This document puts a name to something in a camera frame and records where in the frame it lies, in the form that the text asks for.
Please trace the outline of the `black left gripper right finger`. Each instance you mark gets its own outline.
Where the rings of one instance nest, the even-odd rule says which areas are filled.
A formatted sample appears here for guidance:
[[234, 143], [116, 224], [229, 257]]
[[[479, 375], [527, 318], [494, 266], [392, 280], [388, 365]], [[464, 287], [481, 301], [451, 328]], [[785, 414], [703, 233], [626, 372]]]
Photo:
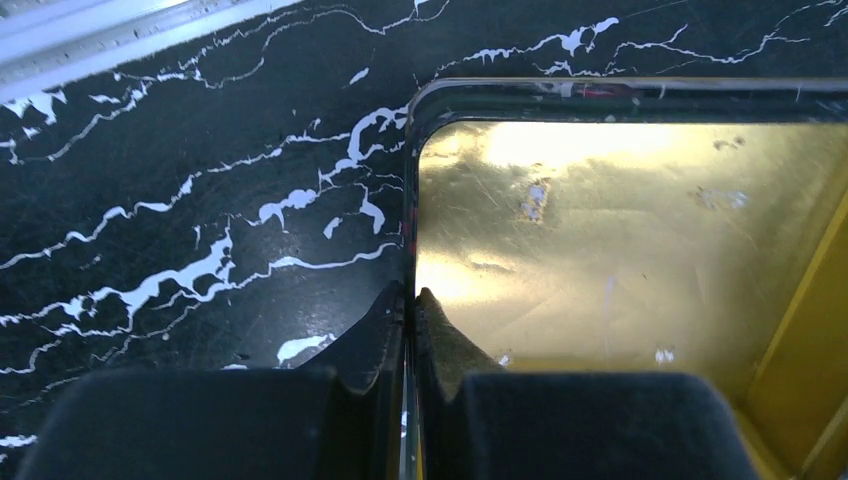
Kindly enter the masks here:
[[414, 303], [429, 479], [753, 479], [720, 395], [676, 372], [510, 373]]

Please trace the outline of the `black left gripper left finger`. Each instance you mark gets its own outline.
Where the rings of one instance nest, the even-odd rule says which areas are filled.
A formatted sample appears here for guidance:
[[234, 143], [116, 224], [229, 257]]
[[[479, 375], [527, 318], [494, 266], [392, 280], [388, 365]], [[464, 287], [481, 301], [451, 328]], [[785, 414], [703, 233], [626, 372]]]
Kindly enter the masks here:
[[22, 479], [394, 479], [404, 292], [293, 369], [108, 370], [59, 399]]

